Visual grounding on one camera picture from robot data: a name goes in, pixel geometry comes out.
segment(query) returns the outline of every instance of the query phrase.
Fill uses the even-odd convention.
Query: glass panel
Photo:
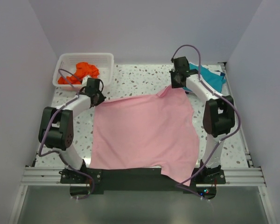
[[[182,192],[107,191],[76,201],[69,187],[29,187],[20,224],[267,224],[257,187],[218,187],[207,202]]]

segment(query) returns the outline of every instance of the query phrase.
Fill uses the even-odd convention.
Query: teal cloth
[[[198,66],[191,64],[190,63],[190,69],[197,69],[198,70]],[[210,70],[208,70],[207,68],[201,66],[201,71],[200,74],[202,75],[202,77],[204,78],[204,80],[210,84],[211,87],[213,87],[216,91],[218,92],[222,92],[222,85],[224,83],[226,83],[226,80],[224,78],[224,73],[221,72],[221,76],[216,75],[214,73],[212,73]]]

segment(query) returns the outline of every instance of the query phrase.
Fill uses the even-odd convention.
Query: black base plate
[[[171,178],[161,175],[161,168],[134,168],[120,170],[101,170],[87,168],[87,174],[91,175],[95,181],[95,190],[93,194],[103,194],[105,190],[111,191],[183,191],[176,188],[176,181]],[[226,183],[224,171],[210,177],[193,179],[189,188],[201,196],[212,198],[216,195],[216,187],[197,188],[196,184],[224,184]],[[68,178],[61,177],[60,183],[87,183],[87,181],[77,182]],[[73,195],[78,192],[86,192],[87,187],[71,187],[70,191]]]

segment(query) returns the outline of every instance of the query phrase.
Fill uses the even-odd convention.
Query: pink t-shirt
[[[198,159],[192,114],[185,92],[171,86],[156,95],[103,102],[95,108],[90,168],[159,165],[161,174],[184,181]]]

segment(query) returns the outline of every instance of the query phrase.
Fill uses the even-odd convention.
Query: orange cloth
[[[87,75],[90,75],[92,78],[98,78],[99,71],[95,65],[88,64],[87,62],[80,62],[76,64],[76,69],[77,70],[75,76],[77,76],[81,80]],[[74,76],[67,76],[66,79],[69,80],[72,84],[81,84],[81,82]],[[58,84],[68,83],[63,77],[60,77],[58,79]]]

